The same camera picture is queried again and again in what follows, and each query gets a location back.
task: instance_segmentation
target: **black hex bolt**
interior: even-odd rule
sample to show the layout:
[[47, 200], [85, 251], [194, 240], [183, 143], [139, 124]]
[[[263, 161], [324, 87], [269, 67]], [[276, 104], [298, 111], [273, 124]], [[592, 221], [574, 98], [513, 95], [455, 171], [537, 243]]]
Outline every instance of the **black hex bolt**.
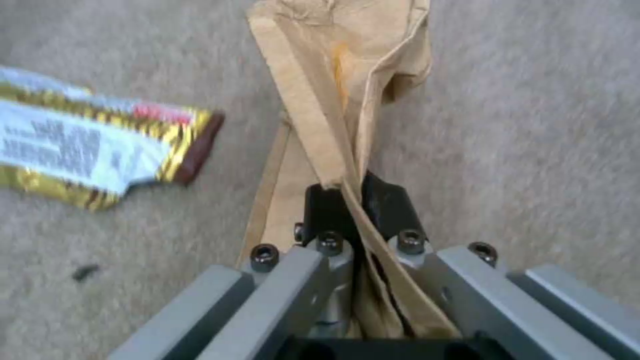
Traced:
[[295, 225], [293, 225], [293, 240], [295, 240], [296, 243], [302, 243], [302, 240], [304, 240], [302, 238], [304, 231], [305, 225], [301, 222], [296, 222]]
[[424, 252], [424, 234], [418, 230], [406, 229], [398, 234], [398, 250], [407, 255], [417, 255]]
[[251, 250], [251, 268], [256, 272], [270, 272], [280, 260], [278, 248], [272, 244], [258, 244]]
[[323, 231], [318, 234], [316, 250], [324, 256], [336, 256], [342, 253], [344, 238], [335, 231]]
[[498, 262], [498, 252], [494, 247], [481, 241], [470, 243], [468, 249], [477, 255], [482, 261], [495, 268], [496, 262]]

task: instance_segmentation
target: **brown paper bag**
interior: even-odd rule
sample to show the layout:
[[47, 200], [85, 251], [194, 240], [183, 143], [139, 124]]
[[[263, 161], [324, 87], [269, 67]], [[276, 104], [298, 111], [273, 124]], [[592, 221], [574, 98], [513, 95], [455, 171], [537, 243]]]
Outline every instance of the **brown paper bag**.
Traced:
[[365, 248], [353, 299], [354, 336], [458, 335], [360, 205], [380, 104], [428, 73], [428, 13], [428, 0], [262, 0], [249, 11], [289, 120], [269, 155], [240, 259], [260, 242], [286, 251], [303, 216], [306, 188], [318, 181], [339, 188]]

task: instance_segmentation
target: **beige carpet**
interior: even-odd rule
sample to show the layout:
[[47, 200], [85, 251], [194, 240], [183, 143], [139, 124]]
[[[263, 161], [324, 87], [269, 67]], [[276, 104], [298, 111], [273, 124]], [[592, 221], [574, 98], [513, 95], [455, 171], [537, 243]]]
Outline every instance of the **beige carpet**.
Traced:
[[[190, 188], [96, 214], [0, 190], [0, 358], [102, 359], [233, 263], [281, 108], [251, 3], [0, 0], [3, 65], [228, 113]], [[372, 169], [407, 187], [436, 248], [488, 241], [640, 309], [640, 4], [432, 5], [432, 75], [386, 108]], [[102, 269], [77, 284], [85, 263]]]

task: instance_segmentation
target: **small black debris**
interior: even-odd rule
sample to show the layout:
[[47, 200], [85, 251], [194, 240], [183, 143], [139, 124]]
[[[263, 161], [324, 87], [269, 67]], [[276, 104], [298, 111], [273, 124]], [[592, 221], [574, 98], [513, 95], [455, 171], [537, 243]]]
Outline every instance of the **small black debris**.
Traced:
[[89, 276], [98, 270], [100, 270], [100, 266], [98, 264], [83, 265], [74, 271], [71, 278], [76, 282], [84, 282]]

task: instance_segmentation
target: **gray metal bar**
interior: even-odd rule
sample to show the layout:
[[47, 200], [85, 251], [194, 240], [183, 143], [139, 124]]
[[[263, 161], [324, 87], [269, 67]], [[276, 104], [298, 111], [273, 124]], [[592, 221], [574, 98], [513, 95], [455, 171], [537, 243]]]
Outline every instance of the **gray metal bar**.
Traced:
[[488, 335], [517, 359], [610, 359], [466, 247], [428, 254], [418, 283], [464, 335]]
[[198, 359], [272, 359], [290, 335], [304, 336], [331, 292], [327, 259], [293, 247]]
[[109, 360], [192, 359], [253, 291], [249, 275], [213, 265], [112, 352]]
[[567, 274], [542, 265], [509, 276], [521, 289], [616, 359], [640, 359], [640, 318]]

